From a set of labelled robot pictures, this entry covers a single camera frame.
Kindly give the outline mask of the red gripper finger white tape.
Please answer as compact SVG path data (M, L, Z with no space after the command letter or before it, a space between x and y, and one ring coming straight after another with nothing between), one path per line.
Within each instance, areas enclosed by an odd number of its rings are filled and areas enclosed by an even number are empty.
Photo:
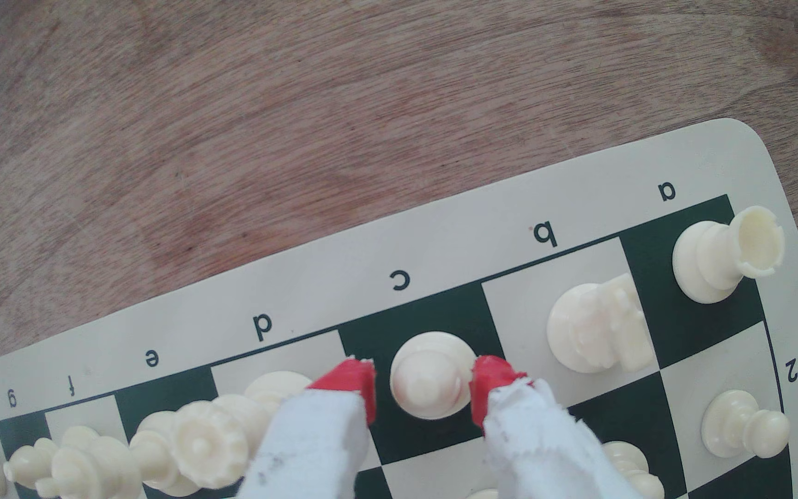
M347 357L282 403L237 498L354 498L376 417L371 359Z
M482 428L498 498L641 498L548 382L503 358L473 363L471 414Z

